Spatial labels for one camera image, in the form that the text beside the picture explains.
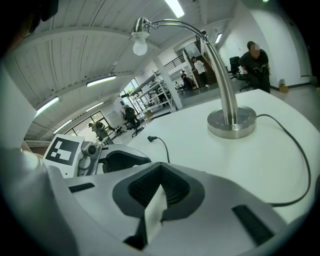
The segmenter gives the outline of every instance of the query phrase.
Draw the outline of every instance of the fluorescent light fixture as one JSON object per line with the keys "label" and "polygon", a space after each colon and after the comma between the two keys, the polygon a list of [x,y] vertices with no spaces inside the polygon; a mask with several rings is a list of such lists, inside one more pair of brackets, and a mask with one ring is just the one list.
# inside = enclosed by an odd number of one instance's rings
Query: fluorescent light fixture
{"label": "fluorescent light fixture", "polygon": [[178,0],[165,0],[171,10],[174,12],[177,18],[182,17],[185,15],[184,10],[182,10]]}
{"label": "fluorescent light fixture", "polygon": [[109,80],[113,80],[113,79],[115,79],[116,77],[117,77],[117,76],[112,75],[112,76],[108,76],[108,77],[106,77],[106,78],[102,78],[102,79],[95,80],[95,81],[92,81],[92,82],[87,82],[87,83],[86,83],[86,87],[94,86],[94,85],[97,85],[97,84],[100,84],[100,83],[103,83],[103,82],[106,82],[106,81],[109,81]]}
{"label": "fluorescent light fixture", "polygon": [[69,121],[65,122],[63,125],[61,125],[58,129],[56,129],[53,133],[56,134],[59,132],[63,127],[65,127],[67,124],[71,123],[72,120],[70,119]]}
{"label": "fluorescent light fixture", "polygon": [[100,106],[101,104],[103,104],[103,102],[100,102],[100,103],[98,103],[97,105],[94,105],[94,106],[92,106],[92,107],[88,108],[85,112],[88,112],[88,111],[90,111],[90,110],[92,110],[92,109],[94,109],[94,108],[96,108],[96,107]]}
{"label": "fluorescent light fixture", "polygon": [[219,43],[221,36],[222,36],[222,34],[220,33],[220,34],[218,34],[218,36],[216,37],[216,40],[215,40],[215,43],[216,43],[216,44]]}
{"label": "fluorescent light fixture", "polygon": [[49,108],[50,106],[52,106],[53,104],[55,104],[56,102],[59,101],[58,97],[54,97],[52,100],[50,100],[48,103],[46,103],[45,105],[43,105],[42,107],[40,107],[35,114],[36,118],[38,115],[40,115],[43,111],[45,111],[47,108]]}

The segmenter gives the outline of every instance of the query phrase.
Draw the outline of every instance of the desk lamp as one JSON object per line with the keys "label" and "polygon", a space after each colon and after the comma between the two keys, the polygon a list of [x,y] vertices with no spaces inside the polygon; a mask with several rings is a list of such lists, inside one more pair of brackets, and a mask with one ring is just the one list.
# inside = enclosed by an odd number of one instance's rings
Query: desk lamp
{"label": "desk lamp", "polygon": [[150,35],[151,29],[157,30],[162,26],[178,26],[190,30],[200,37],[211,60],[211,67],[217,78],[222,109],[216,109],[207,117],[209,130],[216,136],[226,139],[239,139],[251,134],[256,127],[256,112],[247,106],[238,107],[235,93],[231,86],[229,74],[217,50],[208,40],[206,31],[176,19],[164,19],[150,22],[140,17],[134,23],[132,35],[135,38],[133,52],[139,56],[144,55],[148,47],[146,38]]}

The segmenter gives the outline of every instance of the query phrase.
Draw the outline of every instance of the person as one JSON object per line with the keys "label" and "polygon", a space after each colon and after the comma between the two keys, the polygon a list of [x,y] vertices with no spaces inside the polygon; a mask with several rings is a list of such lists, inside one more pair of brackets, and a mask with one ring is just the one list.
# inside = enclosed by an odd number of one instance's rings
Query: person
{"label": "person", "polygon": [[95,134],[97,135],[98,139],[100,142],[102,142],[102,140],[105,137],[108,137],[106,139],[106,143],[107,144],[114,144],[113,141],[109,138],[109,135],[107,133],[107,131],[105,130],[105,125],[101,122],[96,122],[96,123],[89,123],[88,124],[89,127],[91,127],[92,131],[95,132]]}
{"label": "person", "polygon": [[128,120],[128,117],[129,119],[134,117],[134,119],[136,118],[136,112],[135,110],[130,107],[128,104],[124,106],[124,113],[125,113],[125,119]]}
{"label": "person", "polygon": [[201,77],[202,81],[205,83],[205,87],[209,88],[205,64],[201,60],[197,60],[197,58],[194,56],[191,59],[194,63],[194,67],[196,68],[196,70],[198,70],[199,76]]}
{"label": "person", "polygon": [[253,89],[270,93],[269,58],[267,53],[253,41],[247,43],[248,52],[239,60],[243,74],[251,81]]}
{"label": "person", "polygon": [[191,85],[191,82],[188,79],[187,74],[185,73],[184,70],[182,70],[181,72],[182,72],[181,79],[183,81],[184,86],[187,87],[188,90],[192,90],[192,85]]}

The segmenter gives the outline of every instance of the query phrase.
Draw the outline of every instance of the railing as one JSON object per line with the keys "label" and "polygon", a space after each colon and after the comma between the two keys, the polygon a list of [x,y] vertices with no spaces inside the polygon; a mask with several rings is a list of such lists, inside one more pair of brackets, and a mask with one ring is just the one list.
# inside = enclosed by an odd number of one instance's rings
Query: railing
{"label": "railing", "polygon": [[198,50],[199,50],[199,52],[201,53],[201,39],[200,39],[200,37],[199,36],[195,36],[195,46],[198,48]]}
{"label": "railing", "polygon": [[185,62],[185,58],[183,55],[180,55],[179,57],[175,58],[174,60],[170,61],[168,64],[164,65],[165,70],[168,72],[175,67],[179,66],[181,63]]}

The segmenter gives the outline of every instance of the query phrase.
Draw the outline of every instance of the pillar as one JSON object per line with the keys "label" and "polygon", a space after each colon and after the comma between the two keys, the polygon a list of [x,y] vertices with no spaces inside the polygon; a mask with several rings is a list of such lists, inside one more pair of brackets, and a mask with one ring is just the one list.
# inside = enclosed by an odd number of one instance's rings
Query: pillar
{"label": "pillar", "polygon": [[165,66],[162,64],[161,60],[158,57],[154,57],[152,60],[155,64],[155,66],[157,67],[157,69],[159,70],[159,72],[160,72],[160,74],[166,84],[166,87],[170,91],[171,97],[173,98],[176,107],[178,108],[178,110],[182,109],[183,106],[182,106],[180,97],[178,95],[177,90],[175,89],[174,83],[172,82],[168,72],[165,69]]}

